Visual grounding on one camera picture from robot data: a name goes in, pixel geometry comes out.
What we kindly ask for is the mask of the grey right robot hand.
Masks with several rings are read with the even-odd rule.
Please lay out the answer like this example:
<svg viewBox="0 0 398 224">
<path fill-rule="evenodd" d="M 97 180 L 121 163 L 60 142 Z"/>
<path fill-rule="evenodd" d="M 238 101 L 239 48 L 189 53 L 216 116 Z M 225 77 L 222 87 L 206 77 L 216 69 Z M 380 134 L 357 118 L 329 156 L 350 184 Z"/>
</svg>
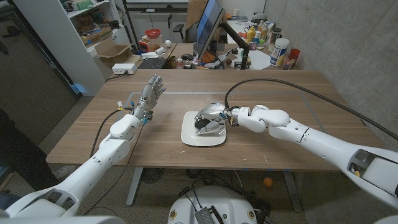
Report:
<svg viewBox="0 0 398 224">
<path fill-rule="evenodd" d="M 197 134 L 216 130 L 222 121 L 228 118 L 227 108 L 222 103 L 210 103 L 194 117 L 194 127 Z"/>
</svg>

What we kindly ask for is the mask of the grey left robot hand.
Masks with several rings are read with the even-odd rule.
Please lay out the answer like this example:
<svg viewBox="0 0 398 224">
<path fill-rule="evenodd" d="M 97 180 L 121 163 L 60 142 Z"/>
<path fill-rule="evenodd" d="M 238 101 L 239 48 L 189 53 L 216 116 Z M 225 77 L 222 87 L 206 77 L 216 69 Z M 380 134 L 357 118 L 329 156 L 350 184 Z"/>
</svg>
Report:
<svg viewBox="0 0 398 224">
<path fill-rule="evenodd" d="M 165 90 L 163 78 L 155 74 L 142 89 L 141 97 L 134 107 L 132 115 L 141 119 L 149 114 Z"/>
</svg>

